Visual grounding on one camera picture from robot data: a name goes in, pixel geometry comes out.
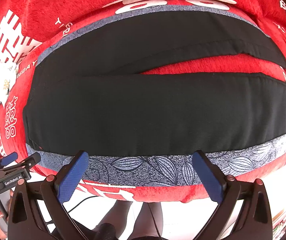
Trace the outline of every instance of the blue gripper pad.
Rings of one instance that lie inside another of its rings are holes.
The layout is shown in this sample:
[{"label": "blue gripper pad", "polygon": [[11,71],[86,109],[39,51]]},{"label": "blue gripper pad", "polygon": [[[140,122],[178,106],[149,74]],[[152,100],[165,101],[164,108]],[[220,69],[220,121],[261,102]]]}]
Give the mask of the blue gripper pad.
[{"label": "blue gripper pad", "polygon": [[224,198],[223,187],[198,152],[194,152],[192,164],[211,200],[220,204]]},{"label": "blue gripper pad", "polygon": [[12,152],[10,155],[2,158],[0,161],[0,165],[3,167],[9,165],[10,163],[16,161],[18,159],[18,154],[16,152]]},{"label": "blue gripper pad", "polygon": [[59,184],[58,200],[61,204],[70,200],[88,166],[89,156],[83,152]]}]

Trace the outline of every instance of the leaf pattern fabric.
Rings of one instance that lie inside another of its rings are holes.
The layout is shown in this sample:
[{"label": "leaf pattern fabric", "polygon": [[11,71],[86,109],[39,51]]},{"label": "leaf pattern fabric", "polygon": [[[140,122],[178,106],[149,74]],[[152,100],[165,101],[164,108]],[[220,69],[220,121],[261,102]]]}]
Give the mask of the leaf pattern fabric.
[{"label": "leaf pattern fabric", "polygon": [[[28,155],[35,152],[26,145]],[[59,171],[73,157],[38,151],[39,165]],[[261,145],[235,151],[206,153],[224,174],[238,176],[272,162],[286,153],[286,134]],[[190,155],[161,156],[90,156],[89,167],[83,179],[114,185],[171,187],[201,184],[192,166]]]}]

